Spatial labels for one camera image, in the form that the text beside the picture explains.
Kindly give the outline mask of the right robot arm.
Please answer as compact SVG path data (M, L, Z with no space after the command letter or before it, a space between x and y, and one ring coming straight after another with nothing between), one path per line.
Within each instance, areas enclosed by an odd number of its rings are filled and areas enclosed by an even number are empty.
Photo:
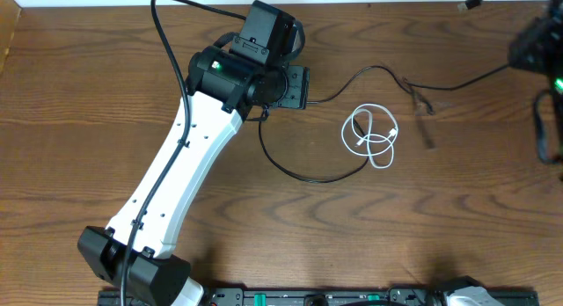
M532 103L537 158L542 164L562 163L562 148L547 151L548 141L538 106L541 99L552 101L557 136L562 139L562 0L549 0L545 14L533 19L508 47L508 66L546 78L548 85ZM487 289L471 277L447 281L425 296L430 306L538 305L535 292Z

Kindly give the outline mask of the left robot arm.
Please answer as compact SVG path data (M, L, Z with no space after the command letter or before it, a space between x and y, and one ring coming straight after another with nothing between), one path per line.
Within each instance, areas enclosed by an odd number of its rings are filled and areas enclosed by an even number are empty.
M169 134L129 200L105 227L84 229L77 247L92 271L118 288L116 303L196 305L203 287L174 255L195 195L219 153L254 107L303 109L309 70L302 23L272 5L252 3L237 33L222 35L178 72L179 110Z

